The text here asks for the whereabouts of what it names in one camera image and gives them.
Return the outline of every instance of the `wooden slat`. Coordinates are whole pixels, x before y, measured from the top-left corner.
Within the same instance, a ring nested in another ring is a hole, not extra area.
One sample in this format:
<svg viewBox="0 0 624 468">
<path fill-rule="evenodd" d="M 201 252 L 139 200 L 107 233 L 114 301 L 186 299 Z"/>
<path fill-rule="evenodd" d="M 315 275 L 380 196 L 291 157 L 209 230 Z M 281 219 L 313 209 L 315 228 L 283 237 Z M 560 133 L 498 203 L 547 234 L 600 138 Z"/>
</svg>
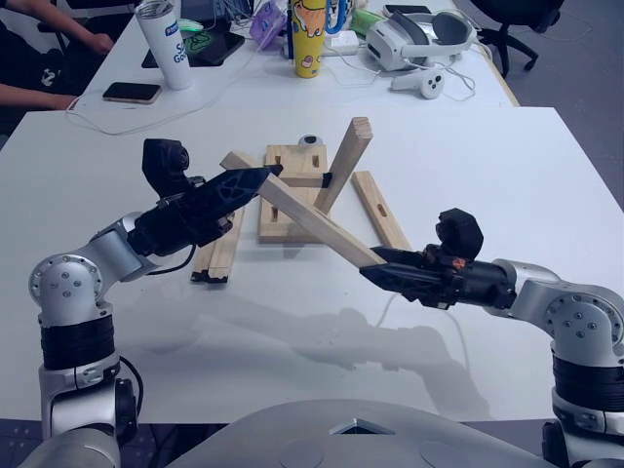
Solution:
<svg viewBox="0 0 624 468">
<path fill-rule="evenodd" d="M 369 171 L 353 173 L 351 181 L 360 197 L 360 201 L 369 215 L 381 243 L 385 247 L 411 251 L 410 241 L 405 236 L 397 219 L 381 195 L 381 191 Z"/>
<path fill-rule="evenodd" d="M 271 144 L 266 147 L 264 163 L 281 164 L 285 173 L 322 174 L 328 169 L 327 150 L 323 144 Z M 292 193 L 313 204 L 319 191 L 319 188 L 294 188 Z M 266 200 L 260 202 L 258 241 L 302 244 L 320 242 Z"/>
<path fill-rule="evenodd" d="M 213 242 L 214 250 L 208 264 L 206 281 L 208 283 L 226 283 L 232 271 L 238 238 L 241 234 L 245 207 L 232 214 L 232 228 L 220 239 Z"/>
<path fill-rule="evenodd" d="M 191 281 L 194 283 L 205 283 L 208 276 L 208 265 L 211 262 L 211 256 L 213 256 L 213 250 L 215 249 L 215 243 L 210 242 L 206 246 L 200 248 L 195 253 L 195 266 L 191 273 Z"/>
<path fill-rule="evenodd" d="M 344 187 L 360 157 L 372 140 L 371 123 L 367 117 L 354 117 L 347 129 L 342 143 L 331 162 L 331 182 L 328 188 L 319 192 L 314 206 L 327 214 L 333 202 Z"/>
<path fill-rule="evenodd" d="M 299 188 L 321 188 L 325 175 L 323 173 L 281 173 L 280 180 L 283 180 L 288 187 Z"/>
<path fill-rule="evenodd" d="M 231 151 L 223 159 L 221 166 L 224 169 L 242 169 L 256 167 L 257 163 L 244 153 Z M 356 267 L 385 263 L 383 258 L 321 211 L 299 200 L 292 190 L 274 175 L 267 178 L 258 193 Z"/>
</svg>

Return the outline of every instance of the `white desk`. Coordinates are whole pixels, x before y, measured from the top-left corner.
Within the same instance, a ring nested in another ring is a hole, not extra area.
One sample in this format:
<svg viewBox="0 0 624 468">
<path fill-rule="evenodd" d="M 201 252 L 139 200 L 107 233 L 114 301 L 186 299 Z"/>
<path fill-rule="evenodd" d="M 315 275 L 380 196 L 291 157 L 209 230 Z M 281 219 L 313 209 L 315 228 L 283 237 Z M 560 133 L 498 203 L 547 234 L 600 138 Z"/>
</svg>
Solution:
<svg viewBox="0 0 624 468">
<path fill-rule="evenodd" d="M 458 207 L 485 233 L 481 260 L 535 262 L 567 280 L 624 293 L 624 215 L 552 109 L 206 109 L 119 137 L 81 130 L 60 112 L 30 113 L 0 153 L 0 417 L 39 417 L 31 268 L 83 245 L 121 215 L 153 207 L 156 194 L 140 171 L 145 137 L 183 140 L 189 174 L 214 176 L 230 149 L 259 158 L 267 143 L 305 133 L 321 136 L 331 158 L 355 115 L 368 115 L 374 133 L 359 169 L 373 172 L 415 248 L 436 242 L 439 212 Z M 93 118 L 114 128 L 131 125 L 136 114 Z M 406 121 L 417 125 L 397 135 Z M 457 305 L 450 314 L 465 355 L 448 315 L 400 297 L 375 328 L 391 294 L 327 247 L 258 245 L 257 206 L 248 206 L 225 288 L 190 284 L 187 267 L 109 293 L 116 344 L 145 380 L 142 422 L 229 422 L 316 398 L 393 402 L 458 420 L 551 415 L 544 333 Z M 378 244 L 350 184 L 332 216 Z"/>
<path fill-rule="evenodd" d="M 385 2 L 373 0 L 369 9 L 381 10 Z M 423 2 L 431 11 L 453 8 L 449 0 L 432 0 Z M 155 83 L 164 85 L 164 78 L 159 69 L 144 69 L 140 67 L 148 47 L 137 21 L 132 19 L 128 27 L 119 38 L 112 52 L 97 72 L 89 85 L 86 94 L 77 105 L 83 109 L 119 109 L 135 107 L 137 109 L 153 111 L 154 109 L 187 110 L 198 107 L 201 103 L 212 102 L 216 107 L 225 106 L 256 106 L 275 107 L 292 102 L 300 107 L 315 107 L 319 103 L 330 112 L 337 104 L 358 102 L 367 105 L 392 104 L 405 107 L 432 107 L 439 105 L 511 105 L 506 89 L 488 60 L 481 55 L 477 46 L 462 54 L 454 68 L 472 77 L 477 85 L 477 94 L 464 101 L 456 102 L 453 98 L 465 98 L 468 90 L 459 78 L 447 74 L 445 94 L 438 99 L 426 100 L 412 93 L 390 93 L 388 88 L 392 76 L 397 73 L 384 73 L 372 85 L 366 85 L 371 75 L 364 71 L 354 70 L 346 66 L 338 57 L 324 58 L 324 67 L 320 75 L 313 79 L 300 79 L 294 75 L 293 65 L 282 58 L 278 51 L 258 53 L 245 67 L 237 73 L 256 50 L 254 41 L 247 41 L 243 47 L 229 57 L 223 66 L 193 68 L 195 85 L 185 91 L 175 92 L 165 89 L 158 99 L 151 105 L 120 104 L 104 102 L 101 94 L 115 81 L 130 81 L 140 83 Z M 365 50 L 361 50 L 357 57 L 346 57 L 352 63 L 365 65 L 372 70 L 378 69 Z M 340 86 L 330 69 L 341 83 L 365 84 L 364 86 Z M 232 76 L 242 77 L 233 81 Z"/>
</svg>

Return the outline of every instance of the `logo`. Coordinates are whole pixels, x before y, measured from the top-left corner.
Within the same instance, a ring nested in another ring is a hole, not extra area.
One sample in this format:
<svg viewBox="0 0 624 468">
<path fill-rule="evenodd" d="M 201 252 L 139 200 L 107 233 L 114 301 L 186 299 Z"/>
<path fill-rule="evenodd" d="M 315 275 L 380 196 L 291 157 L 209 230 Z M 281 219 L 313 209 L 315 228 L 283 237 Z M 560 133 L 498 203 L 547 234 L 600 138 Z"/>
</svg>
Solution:
<svg viewBox="0 0 624 468">
<path fill-rule="evenodd" d="M 166 36 L 171 36 L 176 31 L 177 31 L 177 21 L 175 21 L 174 24 L 172 24 L 171 26 L 167 26 L 165 28 L 165 35 Z"/>
<path fill-rule="evenodd" d="M 185 59 L 186 59 L 186 50 L 184 49 L 184 44 L 180 42 L 179 44 L 175 45 L 174 62 L 180 63 L 181 61 L 184 61 Z"/>
</svg>

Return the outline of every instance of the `desk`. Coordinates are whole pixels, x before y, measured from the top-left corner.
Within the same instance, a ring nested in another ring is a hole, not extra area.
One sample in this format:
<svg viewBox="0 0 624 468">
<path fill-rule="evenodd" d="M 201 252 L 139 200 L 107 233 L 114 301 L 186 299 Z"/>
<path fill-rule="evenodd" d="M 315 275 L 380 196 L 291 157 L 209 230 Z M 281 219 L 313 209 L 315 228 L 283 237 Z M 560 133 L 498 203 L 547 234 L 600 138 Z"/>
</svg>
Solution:
<svg viewBox="0 0 624 468">
<path fill-rule="evenodd" d="M 372 0 L 369 9 L 380 11 L 384 3 L 386 2 Z M 454 8 L 454 4 L 449 0 L 431 0 L 421 3 L 428 5 L 433 12 Z M 188 90 L 175 92 L 164 88 L 165 91 L 153 104 L 145 106 L 104 102 L 101 99 L 102 92 L 115 81 L 155 83 L 165 87 L 164 78 L 159 69 L 140 67 L 147 50 L 147 43 L 137 21 L 132 19 L 87 88 L 85 92 L 87 96 L 78 102 L 77 109 L 133 107 L 149 111 L 154 109 L 187 110 L 198 107 L 202 102 L 213 101 L 215 98 L 217 101 L 213 106 L 216 107 L 232 105 L 275 107 L 290 101 L 299 106 L 317 106 L 321 103 L 327 110 L 335 105 L 351 102 L 427 108 L 442 104 L 499 106 L 515 103 L 513 95 L 500 80 L 498 72 L 481 55 L 477 46 L 463 53 L 454 66 L 457 71 L 475 80 L 477 94 L 466 101 L 457 102 L 451 97 L 464 98 L 469 93 L 459 78 L 450 74 L 446 77 L 445 93 L 437 99 L 426 100 L 416 94 L 390 93 L 388 91 L 390 80 L 392 76 L 397 75 L 396 72 L 384 73 L 372 85 L 369 85 L 371 81 L 369 73 L 349 68 L 338 57 L 324 58 L 321 74 L 310 80 L 296 78 L 292 64 L 283 59 L 276 50 L 258 53 L 245 66 L 244 72 L 239 74 L 237 72 L 254 55 L 256 50 L 254 41 L 247 41 L 239 51 L 225 61 L 223 66 L 194 68 L 195 84 Z M 372 70 L 378 69 L 378 65 L 368 57 L 365 50 L 361 50 L 357 57 L 346 57 L 346 59 L 352 63 L 365 65 Z M 363 86 L 340 86 L 332 75 L 332 71 L 344 84 L 363 84 Z M 228 87 L 235 73 L 240 79 Z"/>
<path fill-rule="evenodd" d="M 481 260 L 539 263 L 569 281 L 624 293 L 624 215 L 553 109 L 205 109 L 117 137 L 81 130 L 60 112 L 30 113 L 0 153 L 0 369 L 7 376 L 0 417 L 39 417 L 38 310 L 26 287 L 32 267 L 125 213 L 153 207 L 156 194 L 140 172 L 145 137 L 181 139 L 189 174 L 214 176 L 230 149 L 259 158 L 267 143 L 306 133 L 321 136 L 331 158 L 355 115 L 368 115 L 374 133 L 359 169 L 373 172 L 415 248 L 436 242 L 439 212 L 458 207 L 481 224 Z M 91 117 L 108 127 L 135 118 Z M 417 125 L 397 134 L 407 121 Z M 496 132 L 484 132 L 494 125 Z M 108 294 L 116 344 L 145 380 L 141 422 L 230 422 L 317 398 L 392 402 L 457 420 L 551 416 L 544 333 L 477 307 L 446 314 L 400 297 L 376 328 L 390 293 L 325 246 L 259 245 L 257 210 L 257 201 L 249 204 L 224 288 L 190 284 L 189 266 Z M 378 244 L 351 184 L 332 217 Z"/>
</svg>

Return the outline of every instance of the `vr headset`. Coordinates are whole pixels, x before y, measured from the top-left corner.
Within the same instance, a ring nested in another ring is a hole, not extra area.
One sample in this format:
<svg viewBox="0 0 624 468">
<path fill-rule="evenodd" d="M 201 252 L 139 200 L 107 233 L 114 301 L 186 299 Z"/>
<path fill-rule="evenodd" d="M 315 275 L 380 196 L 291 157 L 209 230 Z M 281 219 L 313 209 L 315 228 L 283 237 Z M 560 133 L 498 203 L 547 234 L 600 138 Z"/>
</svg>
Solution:
<svg viewBox="0 0 624 468">
<path fill-rule="evenodd" d="M 436 39 L 418 25 L 430 23 Z M 456 56 L 477 42 L 477 31 L 466 19 L 450 12 L 436 15 L 395 12 L 373 24 L 367 33 L 369 53 L 387 71 L 423 65 L 428 57 Z"/>
</svg>

